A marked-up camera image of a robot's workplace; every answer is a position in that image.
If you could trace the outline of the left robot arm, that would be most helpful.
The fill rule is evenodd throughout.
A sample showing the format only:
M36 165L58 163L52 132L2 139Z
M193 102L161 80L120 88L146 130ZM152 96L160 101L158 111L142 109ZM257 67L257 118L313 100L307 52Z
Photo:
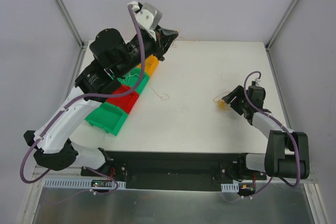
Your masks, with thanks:
M37 142L34 159L39 166L55 171L85 166L99 176L106 176L111 164L103 149L78 145L69 137L121 87L119 80L140 64L140 43L137 37L125 42L118 30L108 28L97 34L89 48L94 60L76 78L63 105L45 126L26 131L24 139L29 146Z

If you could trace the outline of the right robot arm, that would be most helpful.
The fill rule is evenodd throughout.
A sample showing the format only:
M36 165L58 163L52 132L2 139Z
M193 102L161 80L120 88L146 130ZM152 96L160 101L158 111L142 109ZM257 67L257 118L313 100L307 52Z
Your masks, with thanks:
M310 174L307 134L284 130L281 123L271 119L270 111L263 108L265 97L265 89L256 85L250 85L247 90L237 86L222 97L223 102L243 115L268 140L265 154L244 155L243 162L236 166L237 175L248 179L259 171L269 177L296 179L300 175L300 179L307 179Z

